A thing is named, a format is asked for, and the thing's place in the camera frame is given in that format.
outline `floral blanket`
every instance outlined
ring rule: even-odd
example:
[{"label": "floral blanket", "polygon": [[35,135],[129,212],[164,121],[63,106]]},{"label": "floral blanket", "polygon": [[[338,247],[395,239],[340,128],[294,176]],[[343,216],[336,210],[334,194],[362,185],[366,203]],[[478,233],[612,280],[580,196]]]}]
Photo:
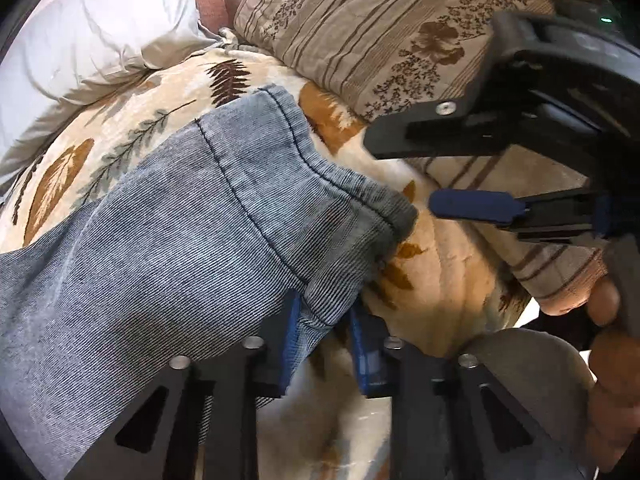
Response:
[{"label": "floral blanket", "polygon": [[[268,83],[298,100],[322,155],[403,192],[418,209],[414,231],[364,292],[393,334],[442,356],[513,325],[529,295],[475,230],[429,213],[437,184],[401,161],[374,160],[362,147],[366,124],[340,99],[259,52],[213,49],[87,107],[18,180],[0,212],[0,251],[37,243],[185,124]],[[390,402],[361,397],[351,366],[329,338],[289,395],[259,410],[263,480],[384,478]]]}]

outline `silver screw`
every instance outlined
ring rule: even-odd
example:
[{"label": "silver screw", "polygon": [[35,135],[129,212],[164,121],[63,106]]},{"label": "silver screw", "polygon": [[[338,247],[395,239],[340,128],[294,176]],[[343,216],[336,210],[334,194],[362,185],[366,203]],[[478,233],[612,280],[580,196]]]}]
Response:
[{"label": "silver screw", "polygon": [[438,115],[451,115],[456,111],[456,108],[458,108],[458,106],[455,104],[455,102],[446,101],[436,106],[436,113]]},{"label": "silver screw", "polygon": [[249,337],[245,337],[244,341],[242,341],[242,346],[244,346],[248,350],[255,350],[264,345],[264,339],[262,339],[259,335],[250,335]]},{"label": "silver screw", "polygon": [[171,358],[169,366],[174,370],[184,370],[191,365],[191,359],[186,355],[177,355]]},{"label": "silver screw", "polygon": [[458,364],[463,368],[475,368],[478,366],[478,358],[473,354],[462,354],[458,357]]},{"label": "silver screw", "polygon": [[404,341],[399,337],[387,337],[385,338],[385,348],[389,350],[399,350],[404,346]]}]

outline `brown flower print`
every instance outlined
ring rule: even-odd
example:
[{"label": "brown flower print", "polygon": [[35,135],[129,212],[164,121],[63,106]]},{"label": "brown flower print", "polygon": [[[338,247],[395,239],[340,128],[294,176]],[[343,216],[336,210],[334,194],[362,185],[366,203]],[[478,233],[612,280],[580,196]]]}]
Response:
[{"label": "brown flower print", "polygon": [[441,22],[425,22],[411,40],[411,52],[440,65],[453,65],[465,55],[455,28]]}]

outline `seam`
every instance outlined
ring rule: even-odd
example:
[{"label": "seam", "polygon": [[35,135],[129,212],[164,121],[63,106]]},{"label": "seam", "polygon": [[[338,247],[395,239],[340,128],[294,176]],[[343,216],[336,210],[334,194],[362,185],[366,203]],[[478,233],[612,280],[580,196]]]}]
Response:
[{"label": "seam", "polygon": [[305,280],[304,278],[302,278],[294,269],[293,267],[291,267],[290,264],[287,263],[287,261],[282,257],[282,255],[280,254],[280,252],[276,249],[276,247],[273,245],[272,241],[269,240],[269,238],[264,234],[264,232],[262,231],[262,229],[260,229],[260,226],[258,225],[258,223],[255,221],[254,217],[251,215],[251,213],[249,213],[248,209],[244,206],[244,203],[242,203],[242,200],[240,200],[240,197],[238,196],[238,194],[236,193],[236,190],[234,189],[234,187],[231,185],[231,182],[228,179],[228,176],[226,176],[226,171],[224,170],[224,168],[222,167],[222,164],[220,164],[220,160],[218,159],[218,156],[216,155],[216,150],[213,148],[212,143],[209,141],[209,139],[207,138],[207,136],[204,134],[204,130],[202,129],[202,126],[200,125],[200,120],[196,119],[195,120],[196,126],[198,127],[200,134],[202,135],[202,137],[204,138],[204,141],[207,143],[207,146],[209,147],[209,150],[211,152],[211,155],[213,156],[213,159],[216,161],[216,164],[218,165],[218,167],[220,168],[220,173],[222,174],[222,177],[225,179],[226,184],[228,185],[229,189],[231,190],[231,193],[233,193],[233,196],[236,198],[236,202],[239,203],[240,207],[242,208],[242,210],[244,211],[244,214],[247,216],[247,218],[251,221],[251,223],[254,225],[254,227],[258,230],[258,232],[260,233],[260,235],[262,236],[262,238],[264,239],[265,242],[267,242],[267,245],[271,248],[271,250],[273,251],[273,253],[277,256],[277,258],[279,259],[279,261],[285,266],[287,267],[287,269],[289,270],[289,272],[291,272],[293,274],[293,276],[295,276],[303,285],[308,286],[308,281]]},{"label": "seam", "polygon": [[396,238],[398,238],[397,236],[397,232],[396,229],[394,228],[394,225],[391,223],[391,221],[389,219],[387,219],[380,211],[378,211],[377,209],[375,209],[373,206],[367,204],[366,202],[364,202],[363,199],[361,199],[361,197],[353,194],[351,191],[349,191],[348,189],[340,186],[339,184],[337,184],[336,182],[334,182],[333,180],[329,179],[327,176],[325,176],[324,174],[320,173],[318,170],[316,170],[316,168],[314,168],[311,164],[309,164],[309,162],[306,160],[305,156],[302,154],[302,150],[300,150],[300,146],[298,145],[298,140],[296,139],[295,134],[293,133],[293,126],[291,125],[291,122],[289,121],[289,117],[286,115],[286,113],[284,112],[282,106],[280,105],[280,103],[278,102],[278,100],[271,94],[271,92],[269,92],[269,90],[267,88],[262,88],[263,92],[266,92],[269,97],[271,97],[271,99],[273,99],[273,101],[278,105],[278,109],[280,110],[280,113],[282,114],[282,116],[284,117],[284,120],[287,121],[287,124],[289,126],[289,131],[291,133],[291,137],[293,138],[293,144],[296,147],[296,151],[298,152],[298,155],[300,156],[300,158],[302,159],[302,161],[305,163],[305,165],[311,170],[313,171],[316,175],[318,175],[320,178],[322,178],[324,181],[326,181],[327,183],[331,184],[334,187],[337,187],[338,189],[342,190],[343,192],[345,192],[346,194],[348,194],[351,198],[353,198],[356,202],[360,203],[361,205],[363,205],[364,207],[366,207],[367,209],[369,209],[370,211],[373,211],[379,218],[381,218],[384,223],[386,223],[386,225],[388,225],[388,227],[391,229],[391,232],[394,234],[394,236]]}]

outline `striped fabric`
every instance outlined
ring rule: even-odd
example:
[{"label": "striped fabric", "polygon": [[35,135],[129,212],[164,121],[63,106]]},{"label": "striped fabric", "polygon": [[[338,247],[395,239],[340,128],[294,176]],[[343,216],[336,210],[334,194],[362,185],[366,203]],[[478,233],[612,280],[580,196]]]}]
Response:
[{"label": "striped fabric", "polygon": [[288,288],[309,305],[300,361],[414,219],[399,193],[322,158],[283,88],[217,108],[0,254],[0,410],[62,480],[171,356],[219,354]]},{"label": "striped fabric", "polygon": [[[550,0],[243,0],[235,26],[370,121],[415,102],[461,96],[486,52],[488,23],[503,9],[550,13],[552,5]],[[412,164],[440,186],[516,196],[584,183],[581,175],[519,149],[489,159]],[[597,251],[532,246],[493,228],[479,229],[547,312],[582,304],[605,272]]]}]

